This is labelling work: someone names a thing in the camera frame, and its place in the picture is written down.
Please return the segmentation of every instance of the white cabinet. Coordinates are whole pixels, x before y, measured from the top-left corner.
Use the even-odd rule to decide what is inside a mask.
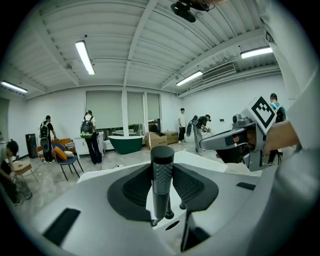
[[[81,138],[80,136],[76,137],[74,138],[73,142],[75,146],[75,151],[78,155],[89,155],[88,146],[84,138]],[[97,142],[98,142],[99,151],[102,154],[102,157],[104,157],[105,145],[104,145],[104,134],[102,132],[99,133]]]

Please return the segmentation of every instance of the green bathtub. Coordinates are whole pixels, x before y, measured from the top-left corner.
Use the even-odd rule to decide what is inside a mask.
[[[115,151],[121,155],[140,151],[142,148],[141,136],[108,136]]]

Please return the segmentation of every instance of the window blind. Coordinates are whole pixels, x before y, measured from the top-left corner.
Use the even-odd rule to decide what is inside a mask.
[[[148,119],[160,118],[160,105],[158,94],[147,94]]]
[[[122,127],[122,93],[94,91],[86,93],[86,110],[91,110],[97,129]]]
[[[128,125],[143,124],[145,122],[143,97],[142,93],[127,93]]]

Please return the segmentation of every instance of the window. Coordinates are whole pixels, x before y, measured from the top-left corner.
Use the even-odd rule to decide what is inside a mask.
[[[88,91],[86,110],[91,110],[96,130],[103,132],[103,140],[110,135],[124,135],[122,124],[122,93],[120,91]]]
[[[158,94],[147,94],[148,106],[148,125],[149,131],[158,133],[161,131],[160,126],[160,105]]]
[[[144,129],[144,95],[142,93],[127,93],[129,136],[145,134]]]

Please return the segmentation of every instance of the white wall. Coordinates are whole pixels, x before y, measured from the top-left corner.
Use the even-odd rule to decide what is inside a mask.
[[[19,156],[28,154],[26,143],[26,101],[21,94],[0,88],[0,97],[9,100],[7,127],[8,139],[15,140],[19,145]]]
[[[207,123],[207,127],[211,127],[216,134],[221,133],[231,128],[232,117],[239,114],[255,97],[263,96],[269,101],[271,93],[277,95],[278,102],[286,110],[293,103],[288,99],[281,75],[244,80],[184,97],[182,105],[186,122],[194,115],[209,114],[212,121]]]
[[[161,130],[178,131],[178,114],[182,99],[175,94],[139,87],[127,87],[128,92],[160,94]],[[90,86],[61,90],[39,96],[26,102],[28,122],[26,133],[39,134],[38,128],[46,115],[58,138],[75,138],[80,135],[80,125],[86,110],[86,91],[121,91],[120,86]]]

